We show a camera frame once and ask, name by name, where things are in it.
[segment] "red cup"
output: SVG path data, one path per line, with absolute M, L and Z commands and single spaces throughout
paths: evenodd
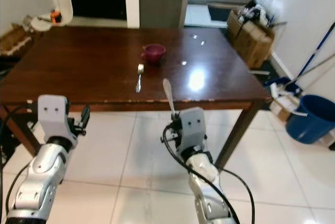
M 160 44 L 148 44 L 143 46 L 144 52 L 142 53 L 142 58 L 150 64 L 158 65 L 160 64 L 166 48 Z

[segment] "wooden table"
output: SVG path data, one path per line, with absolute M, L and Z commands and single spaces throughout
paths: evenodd
M 137 94 L 137 66 L 149 43 L 166 46 L 165 62 L 145 65 Z M 218 29 L 54 27 L 1 81 L 1 117 L 41 94 L 66 96 L 74 111 L 85 104 L 91 111 L 169 110 L 165 77 L 178 110 L 243 109 L 216 161 L 221 167 L 270 99 Z M 40 145 L 26 124 L 13 119 L 8 127 L 31 154 L 37 152 Z

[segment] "broom handle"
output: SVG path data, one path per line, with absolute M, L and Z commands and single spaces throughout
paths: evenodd
M 314 51 L 314 53 L 312 54 L 312 56 L 308 59 L 307 63 L 305 64 L 305 66 L 303 67 L 303 69 L 300 71 L 300 73 L 298 74 L 298 76 L 302 76 L 303 72 L 307 69 L 307 67 L 309 66 L 309 64 L 313 60 L 313 58 L 317 55 L 317 53 L 321 49 L 321 47 L 324 44 L 324 42 L 328 39 L 329 35 L 334 30 L 334 27 L 335 27 L 335 22 L 330 26 L 330 28 L 327 31 L 326 35 L 323 37 L 321 43 L 318 45 L 318 47 L 316 48 L 316 50 Z
M 308 74 L 309 72 L 311 72 L 312 70 L 316 69 L 317 67 L 319 67 L 320 65 L 323 65 L 324 63 L 328 62 L 330 59 L 332 59 L 333 57 L 335 57 L 335 53 L 333 55 L 331 55 L 330 57 L 327 57 L 326 59 L 324 59 L 323 61 L 319 62 L 317 65 L 315 65 L 313 68 L 310 68 L 308 71 L 304 72 L 303 74 L 301 74 L 300 76 L 297 76 L 295 79 L 289 81 L 288 83 L 286 83 L 284 85 L 284 88 L 289 86 L 290 84 L 295 83 L 299 78 L 303 77 L 304 75 Z

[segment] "black cable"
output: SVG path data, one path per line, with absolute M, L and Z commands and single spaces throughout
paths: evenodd
M 8 190 L 7 196 L 6 196 L 6 215 L 8 215 L 9 212 L 9 197 L 12 194 L 12 190 L 14 188 L 14 185 L 17 181 L 17 179 L 20 177 L 21 173 L 29 166 L 30 162 L 28 164 L 26 164 L 20 171 L 18 174 L 16 174 L 12 184 L 10 185 L 10 188 Z
M 7 117 L 4 119 L 4 121 L 1 124 L 1 128 L 0 128 L 0 141 L 2 141 L 2 135 L 3 132 L 6 128 L 7 122 L 9 121 L 9 119 L 15 114 L 17 113 L 19 110 L 27 108 L 27 105 L 24 106 L 18 106 L 16 107 L 14 110 L 12 110 Z M 3 201 L 2 201 L 2 196 L 3 196 L 3 176 L 2 176 L 2 150 L 0 149 L 0 220 L 2 220 L 2 205 L 3 205 Z
M 242 182 L 242 184 L 245 186 L 245 188 L 247 189 L 248 191 L 248 194 L 249 194 L 249 197 L 250 197 L 250 201 L 251 201 L 251 224 L 255 224 L 255 202 L 253 200 L 253 196 L 252 196 L 252 193 L 247 185 L 247 183 L 239 176 L 237 175 L 236 173 L 233 173 L 232 171 L 230 170 L 226 170 L 226 169 L 221 169 L 219 167 L 216 167 L 218 170 L 220 171 L 224 171 L 226 173 L 229 173 L 233 176 L 235 176 L 236 178 L 239 179 L 240 182 Z
M 229 207 L 232 217 L 234 219 L 234 221 L 236 222 L 236 224 L 240 224 L 240 221 L 237 217 L 237 214 L 234 210 L 234 208 L 232 207 L 232 205 L 229 203 L 228 199 L 224 196 L 224 194 L 211 182 L 209 181 L 206 177 L 203 177 L 201 174 L 199 174 L 198 172 L 194 171 L 192 168 L 190 168 L 189 166 L 187 166 L 181 159 L 179 159 L 176 154 L 174 154 L 174 152 L 172 151 L 171 147 L 168 144 L 168 140 L 166 139 L 166 131 L 169 129 L 169 126 L 166 126 L 163 130 L 163 140 L 164 140 L 164 144 L 167 148 L 167 150 L 169 151 L 169 153 L 171 154 L 171 156 L 175 159 L 175 161 L 177 161 L 183 168 L 185 168 L 188 172 L 193 173 L 194 175 L 198 176 L 199 178 L 201 178 L 203 181 L 205 181 L 208 185 L 210 185 L 214 191 L 217 192 L 217 194 L 223 199 L 223 201 L 227 204 L 227 206 Z

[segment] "white tile floor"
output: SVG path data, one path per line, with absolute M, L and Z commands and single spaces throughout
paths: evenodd
M 207 146 L 214 157 L 238 114 L 238 110 L 206 111 Z M 198 223 L 187 173 L 159 140 L 168 118 L 167 112 L 92 113 L 48 223 Z M 42 140 L 39 126 L 34 133 Z M 30 159 L 19 146 L 4 168 L 4 197 Z M 261 111 L 226 168 L 249 184 L 257 224 L 334 224 L 334 164 L 334 152 L 292 140 L 282 123 Z M 223 173 L 221 186 L 241 223 L 250 224 L 244 187 Z
M 212 21 L 207 5 L 188 4 L 186 9 L 185 25 L 197 27 L 226 28 L 225 21 Z
M 127 28 L 127 21 L 74 16 L 69 26 Z

